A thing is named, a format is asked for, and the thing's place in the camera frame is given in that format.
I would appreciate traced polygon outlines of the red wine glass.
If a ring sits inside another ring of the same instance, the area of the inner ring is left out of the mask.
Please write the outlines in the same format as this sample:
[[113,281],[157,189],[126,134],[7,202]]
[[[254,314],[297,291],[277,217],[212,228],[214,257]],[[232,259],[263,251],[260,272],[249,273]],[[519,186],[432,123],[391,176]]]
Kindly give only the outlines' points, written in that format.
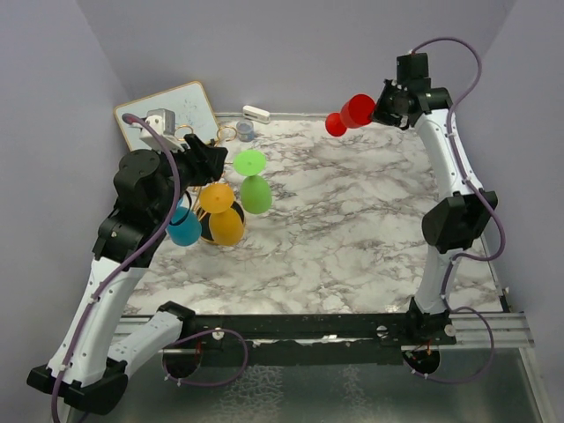
[[325,129],[331,136],[341,137],[349,129],[364,127],[372,122],[375,106],[375,101],[369,95],[356,94],[338,112],[326,117]]

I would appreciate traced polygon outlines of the green wine glass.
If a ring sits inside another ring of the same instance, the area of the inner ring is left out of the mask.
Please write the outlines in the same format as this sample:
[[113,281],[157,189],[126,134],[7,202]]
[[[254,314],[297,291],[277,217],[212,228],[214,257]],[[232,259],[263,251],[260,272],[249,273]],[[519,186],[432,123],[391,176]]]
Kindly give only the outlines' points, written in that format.
[[255,150],[240,152],[234,158],[234,170],[244,180],[240,186],[241,205],[246,212],[262,214],[272,205],[269,183],[260,175],[266,166],[263,153]]

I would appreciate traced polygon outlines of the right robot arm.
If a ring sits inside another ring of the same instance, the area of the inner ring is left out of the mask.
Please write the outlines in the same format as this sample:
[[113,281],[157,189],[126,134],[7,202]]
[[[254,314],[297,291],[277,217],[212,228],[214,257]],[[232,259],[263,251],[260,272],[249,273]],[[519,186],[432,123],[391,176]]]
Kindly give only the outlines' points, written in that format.
[[473,174],[457,137],[453,101],[446,88],[432,85],[427,54],[397,58],[397,75],[385,80],[371,117],[384,125],[415,130],[438,188],[438,203],[422,219],[427,260],[404,324],[406,337],[424,345],[443,334],[449,323],[449,285],[460,259],[486,228],[498,197],[484,190]]

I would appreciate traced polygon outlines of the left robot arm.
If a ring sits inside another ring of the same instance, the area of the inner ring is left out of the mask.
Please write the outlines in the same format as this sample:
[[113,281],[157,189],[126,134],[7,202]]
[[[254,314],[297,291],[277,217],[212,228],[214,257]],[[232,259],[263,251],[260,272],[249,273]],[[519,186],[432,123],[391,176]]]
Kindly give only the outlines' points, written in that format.
[[228,150],[185,136],[179,152],[127,153],[114,177],[112,212],[100,224],[85,292],[54,356],[33,368],[27,384],[88,414],[106,415],[129,379],[161,348],[189,345],[193,311],[172,301],[122,342],[112,339],[124,307],[144,276],[166,228],[189,187],[220,179]]

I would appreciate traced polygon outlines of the orange wine glass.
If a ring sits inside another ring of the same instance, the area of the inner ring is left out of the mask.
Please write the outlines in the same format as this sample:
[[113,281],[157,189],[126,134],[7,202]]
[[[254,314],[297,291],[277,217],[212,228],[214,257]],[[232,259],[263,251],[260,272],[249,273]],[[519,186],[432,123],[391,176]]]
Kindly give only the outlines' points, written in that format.
[[232,208],[233,203],[234,192],[225,183],[213,183],[202,190],[200,206],[209,216],[211,237],[218,245],[233,246],[244,234],[244,225]]

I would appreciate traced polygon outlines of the blue wine glass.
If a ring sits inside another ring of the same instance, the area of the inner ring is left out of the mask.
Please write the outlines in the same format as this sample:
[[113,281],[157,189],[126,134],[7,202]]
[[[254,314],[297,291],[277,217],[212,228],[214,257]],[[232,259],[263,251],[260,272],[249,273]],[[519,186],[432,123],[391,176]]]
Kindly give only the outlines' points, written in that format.
[[179,202],[167,225],[171,241],[175,245],[188,247],[198,241],[201,233],[202,227],[195,213]]

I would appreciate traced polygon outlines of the white whiteboard eraser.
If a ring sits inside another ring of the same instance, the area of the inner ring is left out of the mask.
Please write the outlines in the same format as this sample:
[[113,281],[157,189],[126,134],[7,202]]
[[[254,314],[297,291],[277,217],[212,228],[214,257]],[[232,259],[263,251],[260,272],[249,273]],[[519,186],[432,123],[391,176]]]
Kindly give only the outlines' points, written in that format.
[[242,107],[242,115],[250,121],[268,124],[271,121],[271,113],[267,110],[250,105]]

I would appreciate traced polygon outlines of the whiteboard with wooden frame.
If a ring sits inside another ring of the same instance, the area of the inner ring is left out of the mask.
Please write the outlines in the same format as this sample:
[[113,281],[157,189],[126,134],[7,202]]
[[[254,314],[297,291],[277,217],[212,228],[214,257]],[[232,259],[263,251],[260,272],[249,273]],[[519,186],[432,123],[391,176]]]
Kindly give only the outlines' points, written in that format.
[[182,127],[185,125],[189,125],[206,144],[217,137],[219,125],[211,103],[202,84],[193,81],[115,107],[115,119],[130,150],[146,148],[147,145],[139,139],[141,129],[127,125],[122,120],[122,115],[131,113],[145,117],[149,111],[158,108],[174,111],[175,127],[181,126],[176,132],[177,137],[188,131],[188,128]]

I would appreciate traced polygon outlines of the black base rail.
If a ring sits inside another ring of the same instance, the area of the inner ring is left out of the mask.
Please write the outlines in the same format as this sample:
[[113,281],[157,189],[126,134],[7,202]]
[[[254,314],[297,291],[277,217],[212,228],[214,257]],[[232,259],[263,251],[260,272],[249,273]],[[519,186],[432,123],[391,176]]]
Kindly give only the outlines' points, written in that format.
[[404,346],[453,345],[449,315],[199,315],[168,301],[159,307],[182,322],[180,355],[208,367],[401,363]]

